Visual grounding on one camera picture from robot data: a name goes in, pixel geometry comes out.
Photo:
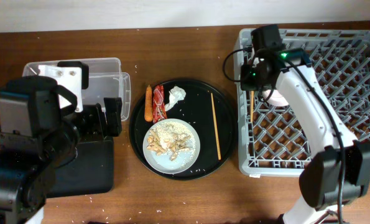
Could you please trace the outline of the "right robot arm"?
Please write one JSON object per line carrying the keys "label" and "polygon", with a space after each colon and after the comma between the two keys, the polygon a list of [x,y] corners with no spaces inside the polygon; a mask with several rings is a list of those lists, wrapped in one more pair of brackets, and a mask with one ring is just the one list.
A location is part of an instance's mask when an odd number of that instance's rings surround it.
{"label": "right robot arm", "polygon": [[299,176],[301,197],[278,223],[321,223],[328,215],[343,222],[342,207],[367,194],[370,141],[361,142],[328,101],[302,49],[260,48],[242,67],[251,89],[277,90],[292,108],[310,146],[312,160]]}

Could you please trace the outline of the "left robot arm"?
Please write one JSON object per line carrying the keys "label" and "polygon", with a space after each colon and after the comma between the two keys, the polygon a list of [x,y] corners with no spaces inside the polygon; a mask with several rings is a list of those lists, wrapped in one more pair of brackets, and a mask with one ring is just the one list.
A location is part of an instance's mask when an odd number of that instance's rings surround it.
{"label": "left robot arm", "polygon": [[112,189],[122,101],[76,106],[49,77],[22,77],[0,91],[0,223],[40,223],[48,198]]}

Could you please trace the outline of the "white pink bowl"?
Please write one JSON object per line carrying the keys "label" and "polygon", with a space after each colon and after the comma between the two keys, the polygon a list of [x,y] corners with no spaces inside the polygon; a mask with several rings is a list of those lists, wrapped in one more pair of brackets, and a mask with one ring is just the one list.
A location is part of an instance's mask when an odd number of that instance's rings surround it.
{"label": "white pink bowl", "polygon": [[273,106],[288,106],[287,100],[277,90],[266,90],[262,92],[263,99]]}

